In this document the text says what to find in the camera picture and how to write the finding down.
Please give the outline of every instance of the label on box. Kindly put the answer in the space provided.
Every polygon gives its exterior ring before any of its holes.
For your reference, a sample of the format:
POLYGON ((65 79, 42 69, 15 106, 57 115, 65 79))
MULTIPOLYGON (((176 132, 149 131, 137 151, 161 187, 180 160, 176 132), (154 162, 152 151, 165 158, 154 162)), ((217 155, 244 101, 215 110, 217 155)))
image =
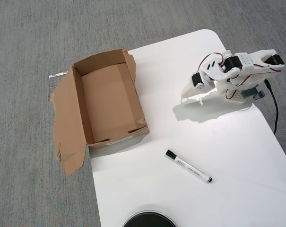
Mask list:
POLYGON ((106 143, 106 145, 112 145, 112 144, 115 144, 115 143, 122 142, 122 141, 124 141, 124 140, 132 139, 132 138, 133 138, 133 136, 128 136, 128 137, 125 137, 125 138, 123 138, 123 139, 117 140, 117 141, 115 141, 115 142, 106 143))

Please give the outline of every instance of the carpet floor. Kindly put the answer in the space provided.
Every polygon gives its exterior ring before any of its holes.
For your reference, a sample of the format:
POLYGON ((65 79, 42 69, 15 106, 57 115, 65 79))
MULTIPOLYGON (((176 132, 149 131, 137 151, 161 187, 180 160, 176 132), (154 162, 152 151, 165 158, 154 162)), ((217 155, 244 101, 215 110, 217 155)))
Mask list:
MULTIPOLYGON (((286 64, 286 0, 0 0, 0 227, 100 226, 88 153, 69 178, 54 157, 48 75, 200 29, 232 52, 275 49, 286 64)), ((270 82, 286 153, 286 67, 270 82)), ((260 88, 255 104, 274 127, 260 88)))

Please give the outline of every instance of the white robotic arm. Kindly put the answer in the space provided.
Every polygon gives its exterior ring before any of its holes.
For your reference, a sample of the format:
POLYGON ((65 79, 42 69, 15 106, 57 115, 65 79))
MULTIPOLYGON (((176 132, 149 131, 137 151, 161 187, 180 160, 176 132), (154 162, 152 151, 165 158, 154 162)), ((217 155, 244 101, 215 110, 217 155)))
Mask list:
POLYGON ((264 94, 256 90, 257 85, 280 73, 284 66, 275 50, 234 55, 230 51, 223 54, 212 53, 204 58, 198 71, 193 73, 182 90, 181 97, 189 98, 207 93, 216 87, 218 93, 225 94, 229 101, 243 103, 249 96, 254 99, 262 98, 264 94))

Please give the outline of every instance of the black marker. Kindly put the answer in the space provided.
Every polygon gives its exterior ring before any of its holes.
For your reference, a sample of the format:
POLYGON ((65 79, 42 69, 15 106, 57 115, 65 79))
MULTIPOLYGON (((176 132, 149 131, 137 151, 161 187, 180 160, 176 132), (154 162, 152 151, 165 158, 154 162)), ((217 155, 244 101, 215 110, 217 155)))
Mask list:
POLYGON ((207 176, 202 171, 198 170, 194 166, 190 165, 188 162, 184 161, 183 159, 179 158, 175 153, 173 153, 171 150, 168 150, 166 152, 166 155, 172 159, 172 161, 179 164, 179 166, 183 167, 185 170, 187 170, 189 173, 195 175, 197 178, 202 180, 205 183, 210 183, 212 181, 211 176, 207 176))

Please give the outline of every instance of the round black base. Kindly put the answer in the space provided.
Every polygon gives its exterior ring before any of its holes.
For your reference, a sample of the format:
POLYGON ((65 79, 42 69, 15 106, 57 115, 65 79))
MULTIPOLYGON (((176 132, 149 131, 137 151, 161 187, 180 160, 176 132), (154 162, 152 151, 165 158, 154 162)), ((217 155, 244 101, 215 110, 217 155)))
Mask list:
POLYGON ((155 211, 144 211, 131 217, 123 227, 177 227, 168 217, 155 211))

